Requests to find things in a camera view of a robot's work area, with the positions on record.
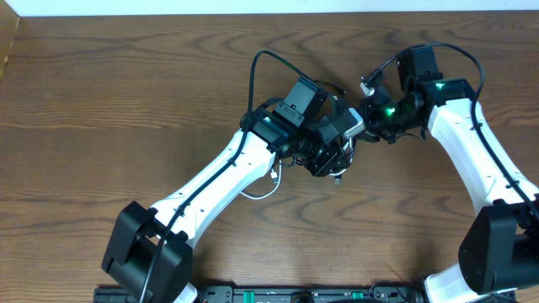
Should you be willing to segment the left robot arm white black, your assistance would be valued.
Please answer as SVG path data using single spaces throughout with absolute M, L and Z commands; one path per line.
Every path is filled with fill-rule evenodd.
M 102 269 L 140 302 L 193 302 L 197 242 L 219 214 L 281 159 L 313 176 L 350 165 L 345 148 L 363 119 L 319 82 L 300 77 L 285 98 L 248 112 L 227 147 L 181 189 L 146 209 L 133 201 L 118 215 Z

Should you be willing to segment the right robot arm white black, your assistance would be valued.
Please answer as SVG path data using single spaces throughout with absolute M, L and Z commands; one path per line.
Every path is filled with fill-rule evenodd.
M 427 302 L 502 302 L 538 284 L 538 187 L 501 146 L 478 101 L 481 88 L 439 71 L 432 44 L 392 57 L 403 98 L 394 101 L 378 67 L 363 79 L 366 134 L 389 143 L 414 128 L 446 151 L 472 201 L 475 219 L 458 262 L 423 281 Z

